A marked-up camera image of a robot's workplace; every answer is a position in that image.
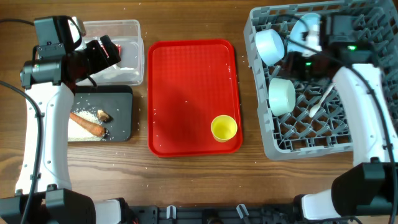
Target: yellow object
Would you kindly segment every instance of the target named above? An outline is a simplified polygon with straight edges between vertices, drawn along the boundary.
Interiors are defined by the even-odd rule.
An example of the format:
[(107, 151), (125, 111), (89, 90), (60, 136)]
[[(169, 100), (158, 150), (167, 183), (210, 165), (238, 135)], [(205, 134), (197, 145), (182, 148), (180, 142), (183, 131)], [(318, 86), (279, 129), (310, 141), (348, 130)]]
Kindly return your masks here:
[(226, 142), (233, 138), (238, 131), (236, 121), (228, 115), (217, 116), (211, 122), (211, 133), (219, 142)]

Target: white spoon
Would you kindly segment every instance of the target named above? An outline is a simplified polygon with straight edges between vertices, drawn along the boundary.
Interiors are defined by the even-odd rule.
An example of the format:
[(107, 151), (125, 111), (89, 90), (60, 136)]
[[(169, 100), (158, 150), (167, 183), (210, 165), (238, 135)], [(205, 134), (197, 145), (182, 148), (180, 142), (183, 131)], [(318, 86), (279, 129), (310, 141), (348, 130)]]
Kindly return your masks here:
[(319, 108), (321, 107), (321, 104), (322, 104), (323, 101), (326, 99), (326, 97), (329, 95), (331, 89), (332, 89), (333, 87), (335, 87), (335, 85), (336, 85), (336, 83), (330, 84), (329, 87), (328, 87), (328, 89), (326, 90), (326, 92), (323, 94), (323, 96), (322, 96), (321, 100), (319, 101), (319, 103), (317, 103), (316, 105), (314, 105), (314, 106), (310, 109), (310, 114), (309, 114), (310, 118), (312, 118), (312, 117), (317, 113), (317, 111), (318, 111)]

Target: orange carrot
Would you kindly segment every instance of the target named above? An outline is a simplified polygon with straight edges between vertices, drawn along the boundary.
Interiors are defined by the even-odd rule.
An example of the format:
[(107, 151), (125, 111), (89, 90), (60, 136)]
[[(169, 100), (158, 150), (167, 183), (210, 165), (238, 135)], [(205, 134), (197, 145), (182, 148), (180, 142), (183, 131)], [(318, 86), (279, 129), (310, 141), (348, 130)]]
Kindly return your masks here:
[(91, 134), (101, 137), (105, 134), (105, 128), (99, 124), (92, 123), (91, 121), (87, 121), (74, 113), (69, 114), (70, 119), (74, 120), (74, 122), (78, 123), (82, 128), (86, 129)]

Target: gray dish rack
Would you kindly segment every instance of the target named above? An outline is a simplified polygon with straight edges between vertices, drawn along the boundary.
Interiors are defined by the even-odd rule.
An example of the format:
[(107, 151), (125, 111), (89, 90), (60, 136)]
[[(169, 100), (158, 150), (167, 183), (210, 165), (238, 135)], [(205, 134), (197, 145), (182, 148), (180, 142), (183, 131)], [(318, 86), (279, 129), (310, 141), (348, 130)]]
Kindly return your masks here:
[(256, 48), (256, 32), (275, 29), (290, 32), (295, 19), (280, 14), (303, 16), (309, 12), (320, 15), (345, 12), (356, 17), (358, 40), (374, 42), (379, 62), (384, 69), (383, 88), (394, 126), (398, 127), (398, 13), (391, 0), (330, 1), (284, 6), (257, 7), (251, 10), (244, 27), (244, 40), (256, 83), (262, 143), (266, 156), (272, 160), (298, 159), (351, 151), (349, 128), (338, 93), (332, 90), (318, 113), (309, 118), (309, 109), (321, 98), (326, 85), (308, 86), (294, 82), (296, 105), (291, 113), (275, 117), (269, 109), (269, 82), (277, 77), (280, 66), (265, 65)]

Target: wooden tabletop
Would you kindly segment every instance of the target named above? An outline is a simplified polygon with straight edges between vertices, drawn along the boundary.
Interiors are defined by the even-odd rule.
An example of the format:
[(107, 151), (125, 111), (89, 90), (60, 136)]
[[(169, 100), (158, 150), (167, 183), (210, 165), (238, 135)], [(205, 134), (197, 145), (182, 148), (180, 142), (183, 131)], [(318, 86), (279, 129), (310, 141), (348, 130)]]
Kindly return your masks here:
[[(143, 98), (134, 99), (133, 130), (139, 131), (134, 131), (129, 141), (68, 145), (74, 191), (93, 200), (124, 197), (130, 205), (262, 205), (291, 202), (298, 194), (329, 189), (336, 177), (352, 168), (350, 152), (289, 161), (271, 161), (264, 154), (256, 111), (256, 87), (246, 60), (243, 27), (254, 7), (298, 1), (43, 2), (50, 0), (40, 4), (29, 0), (19, 3), (3, 0), (0, 17), (29, 21), (50, 15), (77, 16), (83, 21), (137, 19), (146, 53), (159, 40), (222, 38), (233, 44), (237, 56), (244, 135), (243, 145), (237, 152), (167, 159), (153, 155), (147, 147), (147, 87), (144, 82), (133, 87), (134, 95)], [(30, 60), (36, 44), (35, 30), (31, 26), (1, 24), (0, 80), (20, 87), (19, 71), (24, 62)], [(25, 100), (0, 87), (0, 198), (14, 195), (24, 155), (25, 129)]]

